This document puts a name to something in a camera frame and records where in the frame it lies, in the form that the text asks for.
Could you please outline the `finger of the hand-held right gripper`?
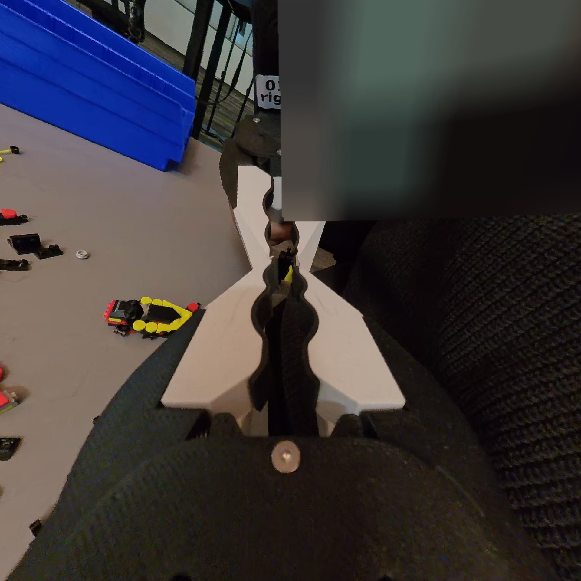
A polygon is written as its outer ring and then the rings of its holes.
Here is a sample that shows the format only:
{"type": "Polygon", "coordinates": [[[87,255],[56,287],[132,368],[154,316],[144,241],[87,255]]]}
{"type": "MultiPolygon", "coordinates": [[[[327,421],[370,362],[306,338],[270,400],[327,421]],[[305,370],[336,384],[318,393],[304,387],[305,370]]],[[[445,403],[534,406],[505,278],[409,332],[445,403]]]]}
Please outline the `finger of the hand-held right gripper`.
{"type": "Polygon", "coordinates": [[[266,235],[270,219],[264,209],[264,199],[271,184],[271,177],[258,167],[238,167],[234,218],[251,268],[259,272],[270,264],[266,235]]]}
{"type": "Polygon", "coordinates": [[[326,221],[294,222],[294,266],[301,274],[310,272],[326,221]]]}

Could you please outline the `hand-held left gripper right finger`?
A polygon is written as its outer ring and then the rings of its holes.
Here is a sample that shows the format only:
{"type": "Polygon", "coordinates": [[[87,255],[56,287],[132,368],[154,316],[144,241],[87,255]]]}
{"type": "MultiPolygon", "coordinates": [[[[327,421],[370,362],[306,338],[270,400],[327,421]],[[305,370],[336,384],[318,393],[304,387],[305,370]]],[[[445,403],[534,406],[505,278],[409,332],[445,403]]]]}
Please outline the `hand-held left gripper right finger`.
{"type": "Polygon", "coordinates": [[[319,434],[329,436],[346,414],[402,410],[405,397],[359,310],[313,274],[301,275],[298,267],[293,268],[292,290],[316,315],[307,356],[319,381],[319,434]]]}

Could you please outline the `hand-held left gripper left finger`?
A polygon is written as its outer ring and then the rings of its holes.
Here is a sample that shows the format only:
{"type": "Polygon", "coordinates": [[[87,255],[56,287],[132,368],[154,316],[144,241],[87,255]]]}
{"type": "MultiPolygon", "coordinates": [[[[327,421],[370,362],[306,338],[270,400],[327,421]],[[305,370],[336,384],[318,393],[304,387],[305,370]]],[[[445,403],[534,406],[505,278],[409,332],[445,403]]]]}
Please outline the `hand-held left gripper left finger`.
{"type": "Polygon", "coordinates": [[[207,305],[197,329],[162,397],[168,408],[232,414],[245,435],[267,436],[267,409],[257,411],[249,379],[257,370],[263,339],[251,308],[265,290],[266,258],[207,305]]]}

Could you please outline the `small black yellow toy brick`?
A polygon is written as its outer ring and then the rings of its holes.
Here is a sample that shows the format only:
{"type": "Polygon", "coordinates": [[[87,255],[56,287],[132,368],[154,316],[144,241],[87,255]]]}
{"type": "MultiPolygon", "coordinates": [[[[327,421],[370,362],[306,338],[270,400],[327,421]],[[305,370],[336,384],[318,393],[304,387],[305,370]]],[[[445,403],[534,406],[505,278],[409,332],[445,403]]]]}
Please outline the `small black yellow toy brick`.
{"type": "Polygon", "coordinates": [[[277,276],[276,295],[287,296],[292,288],[292,281],[295,267],[297,267],[297,248],[289,246],[279,249],[273,255],[275,262],[275,273],[277,276]]]}

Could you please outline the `red yellow toy brick model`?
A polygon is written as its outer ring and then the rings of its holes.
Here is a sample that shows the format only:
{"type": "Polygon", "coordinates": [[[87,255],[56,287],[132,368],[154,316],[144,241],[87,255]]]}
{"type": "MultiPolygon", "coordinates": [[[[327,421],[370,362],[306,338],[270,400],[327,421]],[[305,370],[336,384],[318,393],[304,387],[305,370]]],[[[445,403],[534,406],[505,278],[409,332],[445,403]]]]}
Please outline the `red yellow toy brick model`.
{"type": "Polygon", "coordinates": [[[153,340],[167,338],[177,332],[200,308],[197,302],[183,308],[166,300],[145,296],[139,300],[111,301],[103,318],[116,335],[139,335],[153,340]]]}

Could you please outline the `blue plastic bin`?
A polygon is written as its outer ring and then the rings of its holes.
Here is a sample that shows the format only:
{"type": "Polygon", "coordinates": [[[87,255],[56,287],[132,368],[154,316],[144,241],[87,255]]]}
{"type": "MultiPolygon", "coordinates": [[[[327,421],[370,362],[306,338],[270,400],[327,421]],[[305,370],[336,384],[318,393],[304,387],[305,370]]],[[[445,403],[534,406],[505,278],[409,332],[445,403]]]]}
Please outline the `blue plastic bin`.
{"type": "Polygon", "coordinates": [[[1,8],[15,16],[1,16],[9,33],[29,41],[34,48],[43,46],[48,53],[48,38],[63,41],[66,54],[73,48],[90,55],[123,74],[168,97],[191,112],[195,110],[195,82],[156,56],[144,51],[115,31],[95,21],[65,1],[1,1],[1,8]]]}
{"type": "Polygon", "coordinates": [[[159,129],[146,128],[4,60],[1,103],[160,171],[181,163],[188,147],[181,123],[176,137],[167,121],[159,129]]]}
{"type": "MultiPolygon", "coordinates": [[[[6,9],[1,8],[1,16],[8,16],[9,24],[16,23],[15,16],[6,9]]],[[[9,33],[1,26],[1,60],[16,64],[95,103],[98,100],[105,102],[105,97],[98,97],[98,91],[111,91],[113,105],[119,105],[130,116],[136,115],[138,120],[145,120],[146,114],[136,111],[141,107],[159,115],[169,124],[178,126],[181,123],[182,131],[190,135],[196,108],[193,112],[184,109],[176,101],[76,48],[73,48],[72,55],[66,54],[66,48],[63,41],[49,37],[49,52],[46,53],[42,50],[43,46],[34,48],[29,41],[18,38],[16,33],[9,33]]]]}

